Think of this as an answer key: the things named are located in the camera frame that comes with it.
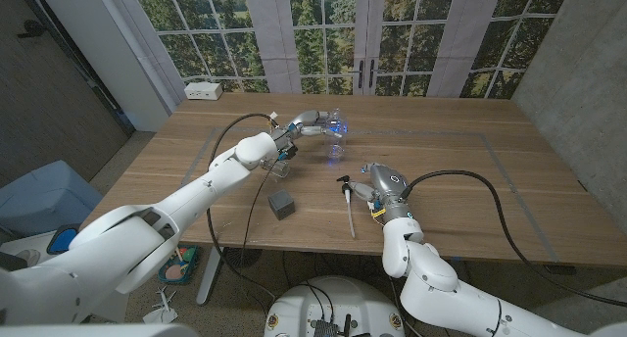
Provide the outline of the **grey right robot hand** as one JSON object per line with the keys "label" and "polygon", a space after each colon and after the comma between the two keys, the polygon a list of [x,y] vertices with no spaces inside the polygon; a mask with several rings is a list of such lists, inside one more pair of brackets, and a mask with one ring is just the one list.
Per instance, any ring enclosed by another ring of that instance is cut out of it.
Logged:
{"label": "grey right robot hand", "polygon": [[348,185],[355,195],[366,201],[373,217],[383,224],[400,217],[412,218],[409,205],[401,199],[407,181],[399,172],[378,163],[366,164],[362,171],[370,174],[371,184],[350,180]]}

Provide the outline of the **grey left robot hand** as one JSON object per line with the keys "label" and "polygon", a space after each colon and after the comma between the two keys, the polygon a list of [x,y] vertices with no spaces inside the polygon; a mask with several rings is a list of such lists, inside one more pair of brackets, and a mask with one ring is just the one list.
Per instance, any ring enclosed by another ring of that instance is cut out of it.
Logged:
{"label": "grey left robot hand", "polygon": [[280,126],[271,137],[278,149],[302,136],[325,135],[332,140],[343,140],[346,130],[342,122],[338,113],[309,110]]}

